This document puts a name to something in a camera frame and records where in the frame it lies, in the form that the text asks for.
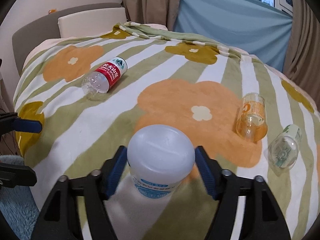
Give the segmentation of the white blue-labelled plastic cup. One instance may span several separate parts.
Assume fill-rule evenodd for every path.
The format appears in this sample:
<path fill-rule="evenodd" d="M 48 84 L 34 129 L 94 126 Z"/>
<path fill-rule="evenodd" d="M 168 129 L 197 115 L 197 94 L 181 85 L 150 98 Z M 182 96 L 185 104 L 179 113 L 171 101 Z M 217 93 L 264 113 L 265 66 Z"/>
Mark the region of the white blue-labelled plastic cup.
<path fill-rule="evenodd" d="M 127 147 L 127 162 L 137 190 L 159 199 L 171 194 L 192 171 L 195 150 L 180 130 L 167 125 L 139 129 Z"/>

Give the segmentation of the blue fluffy rug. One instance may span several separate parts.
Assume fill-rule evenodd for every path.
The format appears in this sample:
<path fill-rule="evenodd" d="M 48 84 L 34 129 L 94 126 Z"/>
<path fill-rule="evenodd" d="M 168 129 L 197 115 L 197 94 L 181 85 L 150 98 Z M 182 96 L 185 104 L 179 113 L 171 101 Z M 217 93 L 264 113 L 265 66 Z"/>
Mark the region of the blue fluffy rug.
<path fill-rule="evenodd" d="M 31 239 L 40 213 L 30 190 L 36 182 L 21 156 L 1 156 L 1 239 Z"/>

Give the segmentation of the green-labelled clear glass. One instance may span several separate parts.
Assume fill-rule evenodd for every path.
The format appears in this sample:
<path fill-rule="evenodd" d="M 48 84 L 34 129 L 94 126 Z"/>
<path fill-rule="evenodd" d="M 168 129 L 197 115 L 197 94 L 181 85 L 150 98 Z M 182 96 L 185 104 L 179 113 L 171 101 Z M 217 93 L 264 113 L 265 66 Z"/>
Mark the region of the green-labelled clear glass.
<path fill-rule="evenodd" d="M 301 129 L 294 124 L 287 125 L 268 146 L 271 164 L 279 169 L 291 168 L 298 158 L 301 140 Z"/>

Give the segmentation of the grey bed headboard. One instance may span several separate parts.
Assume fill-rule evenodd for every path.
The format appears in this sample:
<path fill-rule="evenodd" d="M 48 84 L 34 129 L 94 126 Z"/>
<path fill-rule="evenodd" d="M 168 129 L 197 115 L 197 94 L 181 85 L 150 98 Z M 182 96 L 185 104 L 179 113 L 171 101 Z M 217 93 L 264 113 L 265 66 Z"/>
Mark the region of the grey bed headboard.
<path fill-rule="evenodd" d="M 38 18 L 18 29 L 12 36 L 12 49 L 18 73 L 22 74 L 24 62 L 36 46 L 45 40 L 60 38 L 58 18 L 85 10 L 119 7 L 119 3 L 97 3 L 67 8 Z"/>

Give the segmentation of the red-labelled clear water bottle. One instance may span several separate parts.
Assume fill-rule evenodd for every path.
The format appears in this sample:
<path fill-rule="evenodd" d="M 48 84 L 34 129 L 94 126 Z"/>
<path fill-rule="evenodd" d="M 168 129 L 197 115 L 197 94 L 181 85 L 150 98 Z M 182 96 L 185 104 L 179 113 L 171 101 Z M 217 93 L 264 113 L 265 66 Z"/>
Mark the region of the red-labelled clear water bottle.
<path fill-rule="evenodd" d="M 114 57 L 86 75 L 81 87 L 85 95 L 106 94 L 126 73 L 127 62 L 121 57 Z"/>

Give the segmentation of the small orange object on headboard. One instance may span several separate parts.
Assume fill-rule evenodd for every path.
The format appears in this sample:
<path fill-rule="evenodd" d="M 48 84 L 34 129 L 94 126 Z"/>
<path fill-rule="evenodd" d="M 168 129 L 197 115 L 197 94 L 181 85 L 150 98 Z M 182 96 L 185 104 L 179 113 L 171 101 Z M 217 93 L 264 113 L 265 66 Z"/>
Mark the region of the small orange object on headboard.
<path fill-rule="evenodd" d="M 48 11 L 48 14 L 52 14 L 52 13 L 54 13 L 54 12 L 57 12 L 57 10 L 56 10 L 56 9 L 50 9 L 50 10 Z"/>

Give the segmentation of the white pillow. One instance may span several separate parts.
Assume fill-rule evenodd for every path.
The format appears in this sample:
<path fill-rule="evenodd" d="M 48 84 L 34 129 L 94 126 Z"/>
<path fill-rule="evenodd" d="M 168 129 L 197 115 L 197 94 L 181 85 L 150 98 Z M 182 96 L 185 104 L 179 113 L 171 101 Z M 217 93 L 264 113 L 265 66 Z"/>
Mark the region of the white pillow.
<path fill-rule="evenodd" d="M 125 23 L 126 13 L 123 7 L 103 8 L 76 12 L 58 18 L 58 27 L 62 38 L 92 37 L 106 34 L 117 23 Z"/>

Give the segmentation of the striped floral bed blanket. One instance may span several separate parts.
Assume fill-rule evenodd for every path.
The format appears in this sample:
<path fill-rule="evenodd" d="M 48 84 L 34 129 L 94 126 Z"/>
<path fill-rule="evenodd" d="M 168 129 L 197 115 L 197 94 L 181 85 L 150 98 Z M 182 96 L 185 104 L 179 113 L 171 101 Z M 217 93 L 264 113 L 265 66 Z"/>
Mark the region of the striped floral bed blanket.
<path fill-rule="evenodd" d="M 86 75 L 117 56 L 127 62 L 126 73 L 106 94 L 85 95 Z M 256 143 L 235 130 L 248 93 L 265 100 L 268 130 Z M 16 134 L 26 165 L 37 175 L 31 192 L 38 208 L 59 176 L 86 176 L 136 131 L 163 124 L 238 176 L 263 176 L 292 239 L 302 239 L 319 214 L 316 104 L 256 56 L 201 35 L 128 22 L 101 36 L 46 40 L 24 62 L 14 109 L 42 123 L 40 134 Z M 279 169 L 267 149 L 290 124 L 302 132 L 299 154 L 291 168 Z"/>

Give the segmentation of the right beige curtain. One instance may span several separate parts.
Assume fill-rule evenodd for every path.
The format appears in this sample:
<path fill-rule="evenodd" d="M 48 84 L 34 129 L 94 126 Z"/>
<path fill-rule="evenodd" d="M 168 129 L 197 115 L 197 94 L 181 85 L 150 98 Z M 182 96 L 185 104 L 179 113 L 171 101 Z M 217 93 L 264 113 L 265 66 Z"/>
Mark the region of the right beige curtain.
<path fill-rule="evenodd" d="M 319 105 L 319 21 L 305 0 L 293 1 L 283 73 Z"/>

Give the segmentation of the beige curtain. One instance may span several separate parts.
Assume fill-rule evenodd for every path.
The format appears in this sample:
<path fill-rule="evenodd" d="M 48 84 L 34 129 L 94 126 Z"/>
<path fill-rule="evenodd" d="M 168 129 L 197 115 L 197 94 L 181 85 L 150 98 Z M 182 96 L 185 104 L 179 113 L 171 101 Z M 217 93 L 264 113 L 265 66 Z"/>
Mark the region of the beige curtain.
<path fill-rule="evenodd" d="M 319 21 L 305 0 L 293 1 L 283 73 L 319 105 Z"/>
<path fill-rule="evenodd" d="M 123 0 L 123 5 L 129 21 L 161 24 L 172 31 L 180 0 Z"/>

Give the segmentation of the left beige curtain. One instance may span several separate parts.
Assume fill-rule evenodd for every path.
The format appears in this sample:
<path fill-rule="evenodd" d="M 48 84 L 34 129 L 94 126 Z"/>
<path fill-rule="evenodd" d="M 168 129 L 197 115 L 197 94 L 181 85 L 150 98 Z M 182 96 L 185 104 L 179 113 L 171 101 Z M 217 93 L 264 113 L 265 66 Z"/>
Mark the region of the left beige curtain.
<path fill-rule="evenodd" d="M 172 31 L 180 0 L 123 0 L 123 5 L 129 21 L 161 24 Z"/>

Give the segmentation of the light blue hanging cloth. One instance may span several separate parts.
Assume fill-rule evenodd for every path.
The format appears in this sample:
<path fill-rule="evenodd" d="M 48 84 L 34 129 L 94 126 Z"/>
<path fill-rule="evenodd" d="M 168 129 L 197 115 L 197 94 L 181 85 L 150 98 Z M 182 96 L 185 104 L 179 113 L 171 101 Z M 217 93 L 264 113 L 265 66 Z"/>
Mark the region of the light blue hanging cloth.
<path fill-rule="evenodd" d="M 283 70 L 292 16 L 257 0 L 180 0 L 174 31 L 195 33 Z"/>

